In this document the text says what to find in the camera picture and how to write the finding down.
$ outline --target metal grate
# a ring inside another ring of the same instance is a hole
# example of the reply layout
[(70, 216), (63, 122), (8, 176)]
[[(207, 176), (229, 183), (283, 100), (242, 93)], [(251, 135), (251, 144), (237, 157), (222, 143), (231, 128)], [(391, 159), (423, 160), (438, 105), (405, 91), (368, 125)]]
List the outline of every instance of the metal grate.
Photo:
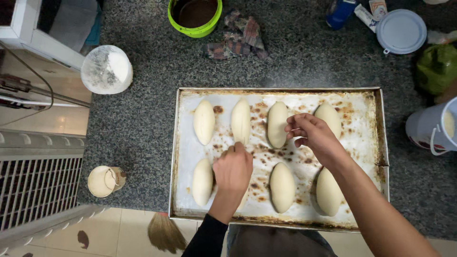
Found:
[(82, 158), (0, 161), (0, 231), (71, 209)]

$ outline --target green bucket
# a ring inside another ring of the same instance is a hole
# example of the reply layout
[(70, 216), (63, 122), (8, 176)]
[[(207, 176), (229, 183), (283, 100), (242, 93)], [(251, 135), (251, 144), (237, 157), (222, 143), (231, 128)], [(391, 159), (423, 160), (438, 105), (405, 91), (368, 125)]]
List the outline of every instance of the green bucket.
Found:
[(187, 35), (189, 37), (204, 37), (204, 36), (209, 35), (209, 33), (213, 32), (219, 18), (221, 17), (222, 0), (218, 0), (218, 8), (217, 8), (214, 16), (211, 18), (211, 20), (209, 20), (208, 23), (206, 23), (205, 25), (196, 27), (196, 28), (186, 28), (186, 27), (180, 26), (178, 23), (175, 22), (171, 13), (172, 13), (173, 8), (175, 7), (177, 1), (178, 0), (170, 0), (170, 2), (168, 3), (168, 20), (170, 21), (171, 25), (177, 31), (184, 33), (185, 35)]

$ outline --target blue can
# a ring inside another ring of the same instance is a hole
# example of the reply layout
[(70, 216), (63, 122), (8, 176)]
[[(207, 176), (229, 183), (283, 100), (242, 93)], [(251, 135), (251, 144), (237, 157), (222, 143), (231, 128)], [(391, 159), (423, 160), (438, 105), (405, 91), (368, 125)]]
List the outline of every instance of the blue can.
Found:
[(325, 15), (327, 25), (335, 30), (341, 29), (354, 12), (356, 6), (357, 1), (355, 0), (334, 0)]

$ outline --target bread dough roll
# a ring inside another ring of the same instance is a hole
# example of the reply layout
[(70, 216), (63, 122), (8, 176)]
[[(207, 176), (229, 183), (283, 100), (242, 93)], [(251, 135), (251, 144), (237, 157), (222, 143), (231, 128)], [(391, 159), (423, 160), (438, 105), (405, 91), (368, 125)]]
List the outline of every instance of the bread dough roll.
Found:
[(235, 142), (247, 145), (250, 132), (251, 113), (249, 103), (246, 99), (241, 98), (232, 110), (232, 133)]
[(327, 168), (320, 172), (317, 179), (316, 196), (319, 207), (328, 216), (335, 216), (344, 197), (338, 183)]
[(317, 108), (317, 111), (314, 115), (325, 121), (332, 130), (333, 134), (335, 134), (335, 137), (340, 139), (341, 120), (338, 112), (335, 110), (335, 108), (333, 108), (333, 106), (325, 102), (321, 104), (319, 108)]
[(295, 197), (295, 182), (289, 168), (282, 162), (276, 164), (270, 178), (271, 200), (279, 213), (285, 213)]
[(194, 130), (200, 143), (207, 145), (211, 141), (215, 123), (213, 106), (210, 102), (202, 100), (194, 113)]
[(194, 170), (192, 196), (195, 202), (203, 206), (208, 202), (213, 189), (213, 171), (208, 159), (201, 159)]
[(455, 134), (455, 129), (456, 129), (456, 121), (454, 119), (454, 116), (450, 111), (446, 111), (444, 113), (444, 130), (446, 131), (447, 135), (450, 138), (454, 137)]
[(281, 148), (286, 142), (284, 128), (288, 117), (287, 106), (283, 102), (276, 102), (268, 112), (268, 140), (274, 148)]
[(239, 206), (237, 210), (243, 209), (244, 205), (246, 204), (246, 201), (248, 200), (248, 190), (246, 189), (246, 192), (244, 193), (243, 198), (241, 199), (241, 203), (239, 203)]

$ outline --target person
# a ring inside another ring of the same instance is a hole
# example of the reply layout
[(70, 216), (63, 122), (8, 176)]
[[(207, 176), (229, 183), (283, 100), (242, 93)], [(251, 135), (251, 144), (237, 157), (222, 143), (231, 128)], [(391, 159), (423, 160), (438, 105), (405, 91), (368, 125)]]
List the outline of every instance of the person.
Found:
[[(287, 119), (287, 139), (309, 147), (334, 176), (354, 214), (365, 242), (377, 257), (439, 256), (430, 243), (382, 196), (366, 173), (347, 154), (327, 123), (302, 113)], [(252, 174), (252, 155), (242, 143), (215, 160), (218, 191), (200, 228), (182, 256), (220, 256), (223, 239)], [(305, 230), (238, 226), (229, 256), (335, 256)]]

